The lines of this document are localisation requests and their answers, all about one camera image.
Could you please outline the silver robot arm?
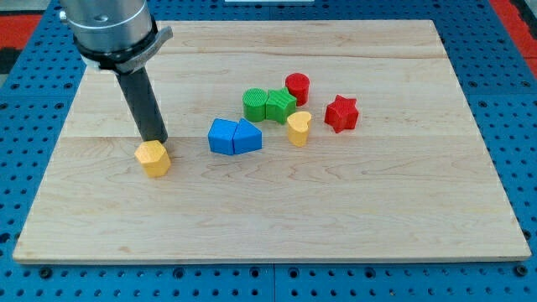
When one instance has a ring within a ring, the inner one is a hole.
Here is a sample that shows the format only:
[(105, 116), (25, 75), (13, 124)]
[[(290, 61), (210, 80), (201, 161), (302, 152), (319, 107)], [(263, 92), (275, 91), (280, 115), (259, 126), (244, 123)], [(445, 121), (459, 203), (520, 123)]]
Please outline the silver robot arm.
[(146, 0), (60, 0), (60, 20), (86, 65), (117, 78), (143, 141), (164, 143), (168, 133), (146, 64), (173, 37), (160, 29)]

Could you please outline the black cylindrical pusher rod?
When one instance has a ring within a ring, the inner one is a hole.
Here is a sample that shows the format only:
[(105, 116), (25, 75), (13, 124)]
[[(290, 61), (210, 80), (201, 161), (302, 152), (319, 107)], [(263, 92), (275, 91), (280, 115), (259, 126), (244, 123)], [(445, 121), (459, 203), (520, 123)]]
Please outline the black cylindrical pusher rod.
[(142, 140), (165, 143), (168, 133), (146, 68), (117, 75), (117, 81)]

